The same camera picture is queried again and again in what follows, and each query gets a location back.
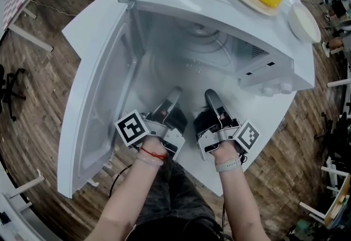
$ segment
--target floor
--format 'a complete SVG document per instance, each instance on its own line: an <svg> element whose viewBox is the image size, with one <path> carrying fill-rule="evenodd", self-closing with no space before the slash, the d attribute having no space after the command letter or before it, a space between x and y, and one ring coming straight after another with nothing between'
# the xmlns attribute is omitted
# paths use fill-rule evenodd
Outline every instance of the floor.
<svg viewBox="0 0 351 241"><path fill-rule="evenodd" d="M68 14L78 14L94 0L36 0ZM321 28L326 26L320 6L305 4ZM38 18L20 16L17 24L54 45L51 53L34 46L15 33L8 33L0 47L0 63L6 71L25 68L18 88L27 100L14 101L15 116L9 119L4 107L0 116L0 155L18 185L36 176L36 169L46 177L45 183L28 191L26 196L40 218L63 240L84 240L95 226L108 199L110 186L132 158L124 149L117 150L112 169L104 168L94 177L100 185L87 184L73 199L56 191L56 168L60 130L65 105L80 63L77 54L65 41L61 30L73 16L57 13L43 6L29 4ZM322 39L331 36L322 30ZM313 49L315 88L298 92L280 126L245 175L258 203L266 232L280 240L299 218L306 218L298 203L314 206L323 189L320 149L314 140L324 127L321 112L337 119L343 104L343 87L327 88L330 81L346 76L346 66L338 55L327 59L319 45ZM216 212L222 215L222 198L194 180L197 188ZM225 230L230 231L226 223Z"/></svg>

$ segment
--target red string bracelet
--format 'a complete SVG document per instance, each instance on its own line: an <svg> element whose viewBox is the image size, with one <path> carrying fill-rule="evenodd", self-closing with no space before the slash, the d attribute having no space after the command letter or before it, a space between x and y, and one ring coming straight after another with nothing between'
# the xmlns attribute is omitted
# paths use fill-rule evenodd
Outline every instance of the red string bracelet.
<svg viewBox="0 0 351 241"><path fill-rule="evenodd" d="M166 157L167 157L167 155L159 155L159 154L157 154L157 153L155 153L155 152L148 152L147 150L145 150L144 148L140 148L141 150L143 150L143 151L145 151L146 153L148 153L148 154L150 154L152 157L156 157L156 158L159 158L160 160L163 160L163 159L165 159Z"/></svg>

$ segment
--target white watch strap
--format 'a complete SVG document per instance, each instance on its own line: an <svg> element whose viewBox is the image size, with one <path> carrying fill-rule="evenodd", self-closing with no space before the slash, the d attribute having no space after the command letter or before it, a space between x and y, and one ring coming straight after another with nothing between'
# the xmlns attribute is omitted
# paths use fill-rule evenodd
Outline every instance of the white watch strap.
<svg viewBox="0 0 351 241"><path fill-rule="evenodd" d="M236 170L237 168L241 167L240 158L231 159L225 163L216 165L216 171L221 172L228 172L232 170Z"/></svg>

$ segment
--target white bowl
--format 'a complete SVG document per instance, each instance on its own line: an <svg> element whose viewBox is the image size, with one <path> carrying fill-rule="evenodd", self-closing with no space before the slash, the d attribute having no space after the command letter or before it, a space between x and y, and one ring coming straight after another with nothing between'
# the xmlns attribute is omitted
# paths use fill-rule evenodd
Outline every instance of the white bowl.
<svg viewBox="0 0 351 241"><path fill-rule="evenodd" d="M291 6L288 22L292 32L302 42L319 43L321 40L318 24L310 11L301 3Z"/></svg>

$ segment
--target microwave door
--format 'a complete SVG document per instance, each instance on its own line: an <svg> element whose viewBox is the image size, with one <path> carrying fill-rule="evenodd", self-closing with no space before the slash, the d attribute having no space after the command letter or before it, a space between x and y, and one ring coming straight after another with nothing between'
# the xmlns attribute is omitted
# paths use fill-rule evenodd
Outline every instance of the microwave door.
<svg viewBox="0 0 351 241"><path fill-rule="evenodd" d="M103 48L85 56L78 68L61 130L58 191L71 198L111 158L116 139L114 122L123 112L137 70L131 13L125 4Z"/></svg>

